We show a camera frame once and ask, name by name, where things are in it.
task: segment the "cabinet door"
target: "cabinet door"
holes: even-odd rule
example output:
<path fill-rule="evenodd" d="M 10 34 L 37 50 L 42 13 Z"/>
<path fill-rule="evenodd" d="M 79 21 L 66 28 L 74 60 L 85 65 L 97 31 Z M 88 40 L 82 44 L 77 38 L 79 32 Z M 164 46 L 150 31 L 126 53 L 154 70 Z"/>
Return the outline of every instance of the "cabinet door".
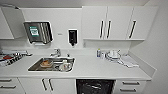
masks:
<path fill-rule="evenodd" d="M 0 94 L 25 94 L 17 78 L 0 78 Z"/>
<path fill-rule="evenodd" d="M 15 39 L 25 35 L 24 17 L 20 9 L 0 8 L 0 39 Z"/>
<path fill-rule="evenodd" d="M 0 8 L 0 39 L 11 39 L 13 35 Z"/>
<path fill-rule="evenodd" d="M 104 39 L 125 40 L 133 7 L 108 7 Z"/>
<path fill-rule="evenodd" d="M 48 79 L 19 78 L 26 94 L 51 94 Z"/>
<path fill-rule="evenodd" d="M 83 39 L 103 39 L 106 6 L 84 6 L 82 7 L 82 35 Z"/>
<path fill-rule="evenodd" d="M 51 79 L 52 94 L 77 94 L 75 79 Z"/>
<path fill-rule="evenodd" d="M 127 40 L 145 40 L 150 31 L 157 7 L 134 7 L 129 24 Z"/>

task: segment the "dishwasher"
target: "dishwasher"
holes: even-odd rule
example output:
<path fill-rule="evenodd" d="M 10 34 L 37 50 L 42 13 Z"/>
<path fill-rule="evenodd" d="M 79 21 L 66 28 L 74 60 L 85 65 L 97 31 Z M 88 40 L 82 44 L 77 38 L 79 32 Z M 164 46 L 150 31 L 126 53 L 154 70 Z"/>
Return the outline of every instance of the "dishwasher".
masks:
<path fill-rule="evenodd" d="M 112 94 L 114 80 L 76 79 L 77 94 Z"/>

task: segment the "lower cabinet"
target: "lower cabinet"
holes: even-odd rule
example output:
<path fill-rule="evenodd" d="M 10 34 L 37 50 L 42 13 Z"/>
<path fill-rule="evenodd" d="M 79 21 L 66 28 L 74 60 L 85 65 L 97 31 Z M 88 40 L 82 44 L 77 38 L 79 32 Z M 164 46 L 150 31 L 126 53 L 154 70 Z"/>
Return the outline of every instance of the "lower cabinet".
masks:
<path fill-rule="evenodd" d="M 19 78 L 26 94 L 77 94 L 76 79 Z"/>
<path fill-rule="evenodd" d="M 0 94 L 25 94 L 17 78 L 0 78 Z"/>
<path fill-rule="evenodd" d="M 116 80 L 113 94 L 142 94 L 146 81 Z"/>

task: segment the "cabinet handle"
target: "cabinet handle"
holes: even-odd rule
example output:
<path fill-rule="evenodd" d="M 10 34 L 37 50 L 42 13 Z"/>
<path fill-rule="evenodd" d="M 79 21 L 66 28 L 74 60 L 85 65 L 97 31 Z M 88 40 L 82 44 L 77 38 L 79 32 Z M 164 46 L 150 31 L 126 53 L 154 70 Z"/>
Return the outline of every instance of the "cabinet handle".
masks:
<path fill-rule="evenodd" d="M 50 83 L 51 90 L 53 91 L 53 87 L 52 87 L 52 84 L 51 84 L 51 79 L 49 79 L 49 83 Z"/>
<path fill-rule="evenodd" d="M 103 31 L 103 21 L 102 21 L 102 23 L 101 23 L 100 38 L 102 37 L 102 31 Z"/>
<path fill-rule="evenodd" d="M 131 34 L 130 34 L 129 38 L 132 37 L 132 33 L 133 33 L 133 31 L 134 31 L 134 27 L 135 27 L 135 23 L 136 23 L 136 21 L 133 21 L 133 26 L 132 26 L 132 30 L 131 30 Z"/>
<path fill-rule="evenodd" d="M 12 79 L 9 79 L 9 80 L 0 80 L 0 82 L 11 82 Z"/>
<path fill-rule="evenodd" d="M 136 83 L 129 83 L 129 82 L 122 82 L 123 85 L 140 85 L 139 82 L 136 82 Z"/>
<path fill-rule="evenodd" d="M 1 86 L 0 89 L 15 89 L 16 86 L 13 86 L 13 87 L 4 87 L 4 86 Z"/>
<path fill-rule="evenodd" d="M 110 31 L 110 24 L 111 24 L 111 21 L 109 21 L 109 27 L 108 27 L 108 33 L 107 33 L 107 38 L 109 37 L 109 31 Z"/>
<path fill-rule="evenodd" d="M 136 92 L 136 89 L 120 89 L 121 92 Z"/>
<path fill-rule="evenodd" d="M 46 85 L 45 85 L 45 83 L 44 83 L 44 79 L 42 79 L 42 83 L 43 83 L 43 86 L 44 86 L 44 90 L 46 91 L 47 88 L 46 88 Z"/>

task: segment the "sink basin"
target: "sink basin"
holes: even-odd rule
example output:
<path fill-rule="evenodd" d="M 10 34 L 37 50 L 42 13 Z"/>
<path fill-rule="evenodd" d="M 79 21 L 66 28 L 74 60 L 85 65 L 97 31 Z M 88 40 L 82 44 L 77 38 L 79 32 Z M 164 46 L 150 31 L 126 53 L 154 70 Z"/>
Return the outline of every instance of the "sink basin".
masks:
<path fill-rule="evenodd" d="M 46 60 L 48 62 L 52 63 L 52 65 L 50 67 L 42 67 L 40 65 L 40 64 L 42 64 L 42 62 L 44 62 Z M 74 58 L 69 58 L 69 57 L 67 57 L 67 58 L 66 57 L 65 58 L 61 58 L 61 57 L 57 57 L 57 58 L 41 58 L 33 66 L 31 66 L 28 69 L 28 71 L 60 71 L 60 72 L 69 72 L 69 71 L 72 70 L 74 61 L 75 61 Z M 61 66 L 63 65 L 63 68 L 64 68 L 65 64 L 68 64 L 67 69 L 66 70 L 61 70 L 60 69 Z"/>

